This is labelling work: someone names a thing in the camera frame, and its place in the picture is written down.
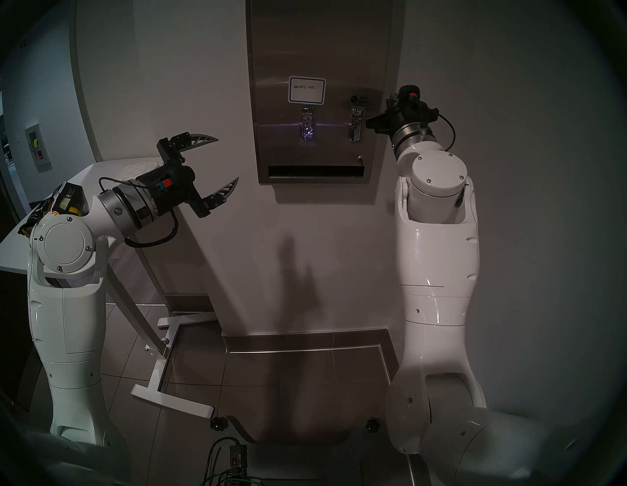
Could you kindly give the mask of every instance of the handwritten label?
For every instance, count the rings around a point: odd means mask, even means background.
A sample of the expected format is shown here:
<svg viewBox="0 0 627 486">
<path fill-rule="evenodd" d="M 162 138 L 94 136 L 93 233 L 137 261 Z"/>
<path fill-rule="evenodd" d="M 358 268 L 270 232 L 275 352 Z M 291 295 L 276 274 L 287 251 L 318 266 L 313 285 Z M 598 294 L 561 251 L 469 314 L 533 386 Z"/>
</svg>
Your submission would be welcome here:
<svg viewBox="0 0 627 486">
<path fill-rule="evenodd" d="M 324 78 L 290 76 L 290 90 L 287 100 L 290 103 L 322 105 L 324 104 L 324 90 L 326 84 Z"/>
</svg>

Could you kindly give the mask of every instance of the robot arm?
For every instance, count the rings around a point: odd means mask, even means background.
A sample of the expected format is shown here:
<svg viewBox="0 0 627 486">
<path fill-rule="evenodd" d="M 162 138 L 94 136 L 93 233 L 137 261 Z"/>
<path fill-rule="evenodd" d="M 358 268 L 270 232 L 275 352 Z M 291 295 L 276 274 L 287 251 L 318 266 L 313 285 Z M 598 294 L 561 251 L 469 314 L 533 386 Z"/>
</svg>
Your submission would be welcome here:
<svg viewBox="0 0 627 486">
<path fill-rule="evenodd" d="M 171 240 L 177 232 L 178 221 L 173 209 L 189 204 L 199 218 L 210 214 L 212 209 L 226 202 L 235 189 L 238 179 L 210 194 L 200 197 L 194 187 L 194 171 L 184 166 L 182 151 L 217 141 L 208 135 L 183 133 L 157 144 L 164 164 L 137 179 L 117 181 L 118 185 L 92 198 L 91 210 L 87 211 L 82 188 L 68 182 L 55 191 L 51 201 L 43 206 L 46 215 L 35 211 L 32 218 L 21 228 L 29 236 L 31 228 L 37 233 L 33 243 L 43 263 L 52 271 L 71 278 L 92 259 L 95 240 L 100 236 L 112 236 L 124 240 L 129 246 L 146 248 Z M 172 232 L 158 241 L 138 243 L 130 239 L 137 230 L 149 225 L 166 213 L 172 214 Z"/>
<path fill-rule="evenodd" d="M 541 454 L 550 451 L 563 463 L 576 437 L 548 447 L 546 427 L 487 409 L 465 349 L 479 271 L 475 193 L 464 163 L 428 127 L 439 116 L 408 85 L 389 97 L 384 113 L 366 120 L 367 128 L 389 136 L 399 171 L 396 254 L 405 336 L 387 394 L 390 440 L 400 452 L 420 453 L 446 485 L 537 483 Z"/>
<path fill-rule="evenodd" d="M 100 360 L 105 338 L 105 282 L 110 238 L 129 246 L 155 246 L 176 235 L 178 222 L 173 209 L 189 204 L 203 218 L 226 202 L 235 179 L 206 198 L 194 188 L 194 171 L 183 165 L 181 152 L 216 141 L 207 135 L 184 133 L 162 139 L 157 148 L 164 163 L 131 181 L 92 198 L 87 208 L 80 186 L 64 183 L 33 211 L 20 232 L 29 237 L 28 298 L 31 335 L 50 385 L 53 400 L 51 434 L 66 441 L 62 450 L 82 451 L 66 462 L 99 470 L 111 477 L 130 479 L 126 442 L 111 422 L 100 382 Z M 158 241 L 137 243 L 130 237 L 156 218 L 170 212 L 172 232 Z M 60 288 L 47 276 L 83 278 L 80 287 Z M 139 311 L 126 295 L 133 315 Z M 150 325 L 137 329 L 157 351 L 167 353 Z"/>
</svg>

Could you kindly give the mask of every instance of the floor tile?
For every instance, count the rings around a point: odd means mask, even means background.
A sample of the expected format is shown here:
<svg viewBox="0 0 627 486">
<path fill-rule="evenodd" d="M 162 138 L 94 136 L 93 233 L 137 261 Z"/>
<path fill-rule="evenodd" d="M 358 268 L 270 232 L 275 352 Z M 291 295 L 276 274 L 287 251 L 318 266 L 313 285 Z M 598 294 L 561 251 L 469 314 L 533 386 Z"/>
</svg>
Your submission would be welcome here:
<svg viewBox="0 0 627 486">
<path fill-rule="evenodd" d="M 217 408 L 218 401 L 220 399 L 220 386 L 168 383 L 166 386 L 166 393 Z"/>
<path fill-rule="evenodd" d="M 333 350 L 337 382 L 385 378 L 378 347 Z"/>
<path fill-rule="evenodd" d="M 283 441 L 340 443 L 346 438 L 335 383 L 292 382 L 279 390 Z"/>
<path fill-rule="evenodd" d="M 167 392 L 217 405 L 220 387 L 170 383 Z M 163 408 L 152 447 L 148 485 L 199 484 L 203 480 L 207 454 L 213 443 L 210 431 L 206 418 Z"/>
<path fill-rule="evenodd" d="M 234 416 L 256 442 L 282 437 L 278 386 L 223 386 L 218 415 Z"/>
<path fill-rule="evenodd" d="M 139 310 L 142 311 L 143 315 L 146 315 L 150 308 L 140 306 Z M 107 319 L 100 372 L 111 376 L 122 376 L 122 371 L 129 358 L 131 349 L 133 349 L 136 337 L 135 329 L 122 315 L 120 308 L 115 306 Z"/>
<path fill-rule="evenodd" d="M 163 377 L 161 378 L 161 387 L 159 388 L 159 391 L 165 392 L 170 376 L 172 375 L 172 365 L 174 364 L 174 361 L 176 361 L 176 355 L 178 354 L 179 346 L 181 345 L 180 338 L 181 336 L 177 335 L 174 339 L 174 345 L 170 351 L 170 358 L 167 360 L 166 369 L 163 372 Z"/>
<path fill-rule="evenodd" d="M 146 320 L 161 338 L 166 336 L 167 329 L 159 329 L 157 323 L 161 317 L 167 317 L 167 307 L 149 307 Z M 152 355 L 146 350 L 146 342 L 139 336 L 129 354 L 129 358 L 124 366 L 122 376 L 124 378 L 150 379 L 152 370 L 157 360 L 156 355 Z"/>
<path fill-rule="evenodd" d="M 145 486 L 152 441 L 157 429 L 161 407 L 130 394 L 135 384 L 147 386 L 147 381 L 120 379 L 111 405 L 110 416 L 129 445 L 132 484 Z"/>
<path fill-rule="evenodd" d="M 278 385 L 283 353 L 228 353 L 224 385 Z"/>
<path fill-rule="evenodd" d="M 283 352 L 278 358 L 280 384 L 335 383 L 332 351 Z"/>
<path fill-rule="evenodd" d="M 362 426 L 370 417 L 385 420 L 387 379 L 347 381 L 341 384 L 342 423 L 348 428 Z"/>
<path fill-rule="evenodd" d="M 224 374 L 226 349 L 218 324 L 187 325 L 179 330 L 169 383 L 219 385 Z"/>
<path fill-rule="evenodd" d="M 381 427 L 379 434 L 387 434 Z M 362 486 L 431 486 L 428 473 L 426 477 L 416 470 L 415 483 L 411 479 L 408 456 L 401 454 L 385 438 L 376 443 L 361 458 Z"/>
<path fill-rule="evenodd" d="M 105 395 L 107 410 L 110 411 L 120 378 L 117 376 L 109 376 L 108 374 L 101 374 L 100 379 L 102 381 L 102 393 Z"/>
</svg>

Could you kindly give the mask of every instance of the white table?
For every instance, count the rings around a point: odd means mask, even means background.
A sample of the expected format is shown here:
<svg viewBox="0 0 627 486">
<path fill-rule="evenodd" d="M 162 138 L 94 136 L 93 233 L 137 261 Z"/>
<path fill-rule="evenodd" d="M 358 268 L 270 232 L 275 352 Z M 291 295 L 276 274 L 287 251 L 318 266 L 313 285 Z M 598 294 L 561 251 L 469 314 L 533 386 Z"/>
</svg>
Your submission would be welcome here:
<svg viewBox="0 0 627 486">
<path fill-rule="evenodd" d="M 87 204 L 91 206 L 92 196 L 100 194 L 98 179 L 100 177 L 112 177 L 114 179 L 130 179 L 162 164 L 160 157 L 146 157 L 142 159 L 123 159 L 119 161 L 98 162 L 84 168 L 69 182 L 82 186 L 87 199 Z M 105 189 L 116 185 L 116 182 L 103 181 Z M 0 270 L 14 273 L 26 273 L 28 264 L 28 238 L 18 234 L 18 228 L 26 222 L 28 215 L 22 219 L 17 226 L 0 243 Z M 117 245 L 115 240 L 110 239 L 110 245 Z M 85 274 L 90 273 L 95 259 L 84 267 Z M 58 278 L 59 274 L 47 272 L 44 267 L 46 277 Z"/>
</svg>

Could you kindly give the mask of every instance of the green cable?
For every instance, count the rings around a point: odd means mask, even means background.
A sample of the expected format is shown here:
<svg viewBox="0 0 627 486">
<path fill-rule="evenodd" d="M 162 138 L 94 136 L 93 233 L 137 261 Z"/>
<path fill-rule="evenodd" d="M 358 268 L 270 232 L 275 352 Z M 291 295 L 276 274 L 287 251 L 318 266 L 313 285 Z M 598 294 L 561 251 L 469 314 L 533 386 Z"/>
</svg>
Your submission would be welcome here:
<svg viewBox="0 0 627 486">
<path fill-rule="evenodd" d="M 221 473 L 221 474 L 212 474 L 211 476 L 209 476 L 207 479 L 212 479 L 212 478 L 223 478 L 223 479 L 227 479 L 226 474 Z M 255 484 L 256 486 L 262 486 L 261 483 L 258 483 L 257 481 L 251 481 L 250 479 L 245 479 L 245 478 L 238 478 L 238 477 L 230 477 L 228 479 L 237 479 L 237 481 L 244 481 L 250 484 Z"/>
</svg>

